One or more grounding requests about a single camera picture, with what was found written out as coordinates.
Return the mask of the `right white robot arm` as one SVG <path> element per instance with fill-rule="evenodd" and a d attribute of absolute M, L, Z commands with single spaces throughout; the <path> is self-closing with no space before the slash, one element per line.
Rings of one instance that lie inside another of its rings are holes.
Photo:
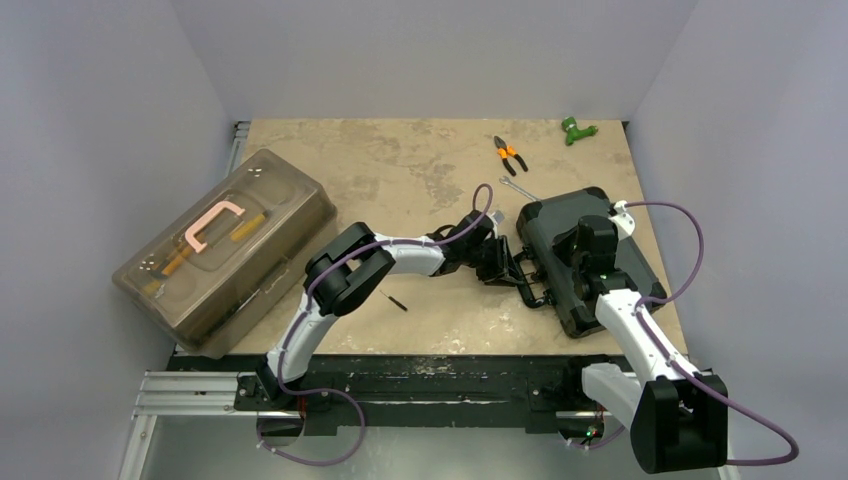
<path fill-rule="evenodd" d="M 728 408 L 696 386 L 711 379 L 663 334 L 631 277 L 616 265 L 619 226 L 599 215 L 581 217 L 557 236 L 556 255 L 573 272 L 576 298 L 621 348 L 632 372 L 594 364 L 564 376 L 561 392 L 576 407 L 592 400 L 628 431 L 635 459 L 649 474 L 715 468 L 728 457 Z"/>

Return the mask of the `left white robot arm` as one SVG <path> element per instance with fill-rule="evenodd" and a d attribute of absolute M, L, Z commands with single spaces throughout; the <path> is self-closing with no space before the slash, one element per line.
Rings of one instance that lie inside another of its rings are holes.
<path fill-rule="evenodd" d="M 456 225 L 413 238 L 379 234 L 364 222 L 348 227 L 307 262 L 296 313 L 266 354 L 260 397 L 275 409 L 292 405 L 298 381 L 329 329 L 390 275 L 440 277 L 465 266 L 485 285 L 528 293 L 526 275 L 498 224 L 497 216 L 473 210 Z"/>

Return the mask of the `black foam-lined poker case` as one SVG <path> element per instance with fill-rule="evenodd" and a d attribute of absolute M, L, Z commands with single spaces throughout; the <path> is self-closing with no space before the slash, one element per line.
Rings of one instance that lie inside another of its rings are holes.
<path fill-rule="evenodd" d="M 613 203 L 606 192 L 587 187 L 525 204 L 516 221 L 523 244 L 519 260 L 528 259 L 545 286 L 564 333 L 581 338 L 601 331 L 598 298 L 612 290 L 649 296 L 649 311 L 661 307 L 665 288 L 633 237 L 622 239 L 611 219 Z"/>

